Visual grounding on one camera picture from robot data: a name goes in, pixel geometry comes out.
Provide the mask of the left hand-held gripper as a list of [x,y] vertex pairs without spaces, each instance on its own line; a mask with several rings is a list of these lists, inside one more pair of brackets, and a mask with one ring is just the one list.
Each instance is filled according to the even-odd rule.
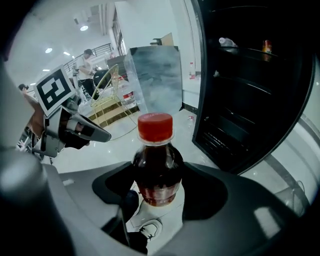
[[[79,113],[82,99],[62,65],[41,78],[34,92],[44,112],[44,132],[40,148],[34,152],[55,158],[65,147],[81,149],[90,141],[106,143],[111,139],[108,131]],[[82,129],[67,130],[69,120],[77,121]]]

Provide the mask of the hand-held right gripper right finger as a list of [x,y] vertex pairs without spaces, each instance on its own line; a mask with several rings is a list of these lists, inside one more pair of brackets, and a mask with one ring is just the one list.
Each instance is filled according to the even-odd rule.
[[185,163],[182,227],[156,256],[259,256],[297,215],[261,184]]

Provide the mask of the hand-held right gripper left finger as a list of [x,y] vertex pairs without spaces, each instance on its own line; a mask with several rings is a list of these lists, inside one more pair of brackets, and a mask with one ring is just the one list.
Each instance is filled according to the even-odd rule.
[[132,248],[123,210],[133,184],[132,164],[62,173],[75,213],[69,220],[76,256],[140,256]]

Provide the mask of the red-capped dark drink bottle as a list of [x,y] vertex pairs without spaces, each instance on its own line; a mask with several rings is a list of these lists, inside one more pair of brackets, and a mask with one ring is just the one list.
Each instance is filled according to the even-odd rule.
[[147,204],[169,205],[180,187],[184,161],[172,145],[173,117],[168,113],[146,113],[137,120],[141,148],[135,153],[133,177]]

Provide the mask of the black cabinet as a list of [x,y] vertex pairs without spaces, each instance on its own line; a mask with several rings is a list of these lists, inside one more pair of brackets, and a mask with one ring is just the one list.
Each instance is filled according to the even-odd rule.
[[201,82],[193,142],[240,174],[289,135],[311,95],[316,0],[191,0]]

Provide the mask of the person's left forearm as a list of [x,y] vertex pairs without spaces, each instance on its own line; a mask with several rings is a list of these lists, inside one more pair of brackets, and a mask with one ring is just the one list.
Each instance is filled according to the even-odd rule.
[[32,114],[27,127],[30,128],[33,134],[35,134],[38,138],[42,137],[42,134],[45,130],[44,127],[44,111],[33,97],[23,94],[24,98],[28,101],[31,107],[34,109],[34,113]]

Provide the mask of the person's left hand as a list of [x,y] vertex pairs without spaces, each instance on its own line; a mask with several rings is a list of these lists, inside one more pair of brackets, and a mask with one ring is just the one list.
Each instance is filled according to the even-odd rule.
[[81,133],[84,126],[76,120],[69,120],[66,124],[66,129],[72,132]]

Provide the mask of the striped wooden platform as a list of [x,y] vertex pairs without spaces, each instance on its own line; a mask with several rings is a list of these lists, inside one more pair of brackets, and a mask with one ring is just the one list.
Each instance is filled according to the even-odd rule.
[[126,108],[122,106],[120,101],[114,99],[87,104],[83,107],[86,107],[86,109],[82,109],[82,115],[101,128],[105,128],[123,118],[131,117],[139,111],[138,106]]

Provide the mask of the large clear water jug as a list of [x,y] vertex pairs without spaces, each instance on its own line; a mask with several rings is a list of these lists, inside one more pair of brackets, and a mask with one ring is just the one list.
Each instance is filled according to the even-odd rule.
[[126,109],[132,109],[137,106],[132,86],[122,76],[118,77],[118,97],[122,106]]

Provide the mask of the person's black trousers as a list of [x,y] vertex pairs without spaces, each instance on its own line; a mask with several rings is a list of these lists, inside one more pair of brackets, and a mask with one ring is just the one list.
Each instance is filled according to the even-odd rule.
[[135,232],[125,233],[124,231],[125,224],[134,216],[135,212],[141,205],[139,201],[140,195],[141,194],[135,190],[130,190],[128,192],[122,204],[122,222],[120,222],[112,231],[111,237],[125,246],[128,246],[129,243],[131,249],[147,255],[148,235],[144,233],[145,228],[140,227],[138,231]]

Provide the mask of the grey waste bin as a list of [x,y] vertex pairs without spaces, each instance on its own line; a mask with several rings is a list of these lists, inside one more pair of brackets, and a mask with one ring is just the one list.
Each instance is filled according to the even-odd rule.
[[299,217],[304,215],[310,206],[301,180],[296,181],[295,185],[275,193],[275,196]]

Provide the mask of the person's white right shoe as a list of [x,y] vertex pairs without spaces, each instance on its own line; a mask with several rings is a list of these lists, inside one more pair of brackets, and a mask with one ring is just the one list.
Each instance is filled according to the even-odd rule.
[[160,236],[162,229],[163,225],[159,220],[151,219],[141,225],[141,227],[138,229],[138,233],[142,234],[149,243]]

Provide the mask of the black balcony railing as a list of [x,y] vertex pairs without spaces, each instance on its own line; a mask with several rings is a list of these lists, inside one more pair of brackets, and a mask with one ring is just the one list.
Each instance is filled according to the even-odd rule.
[[[102,60],[105,56],[105,53],[112,52],[111,43],[107,43],[92,49],[93,55],[90,57],[90,61],[94,64]],[[77,62],[77,60],[82,57],[84,54],[78,55],[77,57],[72,58],[69,62],[63,65],[64,70],[68,73],[72,70],[72,67]]]

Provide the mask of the brown cardboard box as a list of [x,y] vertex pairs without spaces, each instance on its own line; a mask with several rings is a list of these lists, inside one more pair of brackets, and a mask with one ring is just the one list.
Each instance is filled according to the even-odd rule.
[[163,36],[162,38],[159,38],[162,40],[162,46],[174,46],[174,40],[173,40],[173,36],[172,33],[168,33],[165,36]]

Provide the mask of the clear plastic water bottle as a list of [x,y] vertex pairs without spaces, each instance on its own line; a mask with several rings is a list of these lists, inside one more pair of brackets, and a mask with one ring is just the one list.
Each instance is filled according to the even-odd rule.
[[226,47],[226,48],[237,48],[238,47],[238,45],[233,40],[231,40],[230,38],[227,38],[227,37],[220,37],[218,41],[219,41],[221,47]]

